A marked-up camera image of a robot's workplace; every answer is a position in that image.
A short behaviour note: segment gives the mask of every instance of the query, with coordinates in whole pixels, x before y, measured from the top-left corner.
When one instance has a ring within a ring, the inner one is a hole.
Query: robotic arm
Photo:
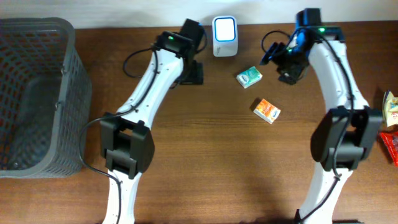
[[[117,223],[119,209],[119,223],[134,223],[139,179],[155,151],[150,133],[154,116],[173,83],[203,83],[202,64],[193,59],[203,35],[203,27],[187,19],[179,33],[163,32],[158,36],[148,69],[133,94],[118,109],[118,114],[123,115],[101,121],[101,155],[106,159],[108,174],[121,183],[120,202],[118,185],[109,182],[104,224]]]
[[[322,25],[319,9],[297,14],[289,43],[271,45],[261,65],[270,60],[278,65],[279,80],[290,85],[296,84],[309,65],[317,74],[326,116],[311,138],[315,172],[295,223],[331,224],[344,183],[370,153],[381,112],[370,109],[362,97],[349,67],[344,35],[339,27]],[[349,124],[354,131],[347,131]]]

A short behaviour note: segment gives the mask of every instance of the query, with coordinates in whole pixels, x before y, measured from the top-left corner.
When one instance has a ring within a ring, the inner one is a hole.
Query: wooden tabletop
[[[384,91],[398,94],[398,22],[340,23],[356,83],[372,107]],[[212,41],[195,58],[204,64],[205,84],[178,86],[167,93],[152,127],[156,152],[139,183],[138,223],[278,223],[294,217],[313,175],[310,136],[325,114],[318,80],[310,69],[294,86],[277,80],[273,64],[258,66],[262,36],[293,24],[238,26],[235,57],[215,58]],[[137,79],[126,77],[123,60],[148,47],[163,30],[92,29],[76,31],[76,49],[93,82],[90,119],[115,112]],[[211,35],[210,27],[206,28]],[[279,34],[266,40],[286,41]],[[150,53],[132,58],[131,73],[142,74]],[[244,89],[235,79],[255,65],[262,80]],[[265,98],[282,110],[268,124],[249,108]],[[88,131],[86,158],[102,170],[99,128]],[[66,179],[1,179],[1,223],[101,222],[109,180],[83,169]],[[398,167],[375,143],[343,188],[334,220],[397,223]]]

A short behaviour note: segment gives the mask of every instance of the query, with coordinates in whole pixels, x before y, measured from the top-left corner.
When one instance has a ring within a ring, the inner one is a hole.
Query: white wall
[[[0,17],[61,17],[75,28],[204,25],[233,15],[238,24],[294,22],[320,7],[324,22],[398,20],[398,0],[0,0]]]

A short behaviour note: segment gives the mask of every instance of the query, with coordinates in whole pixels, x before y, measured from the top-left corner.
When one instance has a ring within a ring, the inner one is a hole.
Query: red bag
[[[380,133],[380,137],[388,148],[394,164],[398,167],[398,131],[394,133]]]

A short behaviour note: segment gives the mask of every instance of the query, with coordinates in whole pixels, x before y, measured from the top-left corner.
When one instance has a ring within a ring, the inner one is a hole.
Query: gray plastic bin
[[[0,20],[0,177],[81,169],[78,131],[91,82],[74,45],[75,30],[63,19]]]

